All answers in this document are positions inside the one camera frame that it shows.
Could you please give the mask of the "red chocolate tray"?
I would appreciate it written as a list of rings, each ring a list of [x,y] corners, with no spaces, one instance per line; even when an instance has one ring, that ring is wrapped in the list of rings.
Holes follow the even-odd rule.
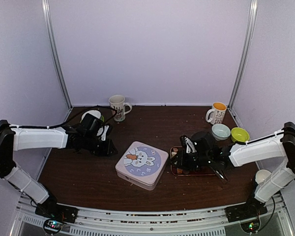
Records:
[[[176,154],[183,150],[181,146],[174,146],[170,149],[170,160],[172,161]],[[172,163],[170,163],[171,173],[178,177],[202,177],[202,176],[214,176],[214,172],[209,167],[201,167],[197,171],[188,171],[175,167]]]

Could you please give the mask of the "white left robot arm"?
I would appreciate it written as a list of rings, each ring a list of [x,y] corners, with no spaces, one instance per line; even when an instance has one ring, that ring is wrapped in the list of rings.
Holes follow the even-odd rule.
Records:
[[[38,154],[53,148],[86,150],[99,157],[117,154],[113,141],[109,139],[112,126],[100,117],[99,111],[85,114],[74,126],[25,126],[0,120],[0,178],[28,195],[50,218],[57,218],[61,208],[56,197],[22,169],[18,160],[21,154]]]

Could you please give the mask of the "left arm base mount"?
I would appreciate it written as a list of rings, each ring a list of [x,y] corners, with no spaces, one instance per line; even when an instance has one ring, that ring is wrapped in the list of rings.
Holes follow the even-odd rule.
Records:
[[[49,235],[59,233],[68,223],[75,223],[78,209],[71,206],[57,205],[56,210],[51,212],[42,206],[37,206],[35,214],[46,218],[43,222],[43,230]]]

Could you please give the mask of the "metal serving tongs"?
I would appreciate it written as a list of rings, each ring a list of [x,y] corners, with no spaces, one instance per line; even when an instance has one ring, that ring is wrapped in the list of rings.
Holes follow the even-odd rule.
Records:
[[[217,169],[214,167],[210,167],[211,170],[214,172],[214,174],[221,180],[221,182],[223,184],[227,184],[228,183],[228,178],[225,175],[224,171],[222,169]]]

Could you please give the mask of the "white divided tin box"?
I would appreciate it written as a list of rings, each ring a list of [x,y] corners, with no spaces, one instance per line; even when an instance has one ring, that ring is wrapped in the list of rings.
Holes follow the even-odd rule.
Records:
[[[121,179],[124,179],[142,189],[148,190],[148,191],[152,191],[156,188],[157,186],[157,182],[154,182],[153,184],[145,184],[143,182],[139,182],[137,179],[132,179],[124,174],[121,174],[119,172],[117,172],[117,176],[120,177]]]

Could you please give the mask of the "bunny print tin lid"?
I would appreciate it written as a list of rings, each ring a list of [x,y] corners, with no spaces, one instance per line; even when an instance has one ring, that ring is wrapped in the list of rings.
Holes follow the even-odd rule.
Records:
[[[168,157],[166,151],[134,141],[115,165],[115,170],[145,184],[158,183]]]

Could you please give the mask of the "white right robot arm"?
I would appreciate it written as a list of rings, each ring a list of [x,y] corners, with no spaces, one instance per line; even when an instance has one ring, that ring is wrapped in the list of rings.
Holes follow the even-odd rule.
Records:
[[[266,179],[258,183],[255,192],[242,206],[242,213],[254,216],[274,194],[295,179],[295,124],[286,122],[273,134],[252,141],[239,142],[219,147],[213,135],[200,131],[187,137],[180,136],[181,147],[171,157],[171,166],[177,169],[197,171],[210,168],[223,182],[227,182],[224,171],[229,167],[265,159],[282,157],[282,163]]]

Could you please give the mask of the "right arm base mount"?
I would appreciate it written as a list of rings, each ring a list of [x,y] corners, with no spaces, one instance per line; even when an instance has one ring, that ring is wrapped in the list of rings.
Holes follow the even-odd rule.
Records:
[[[225,213],[229,223],[238,221],[245,233],[253,234],[261,228],[260,216],[267,213],[267,208],[241,204],[227,207]]]

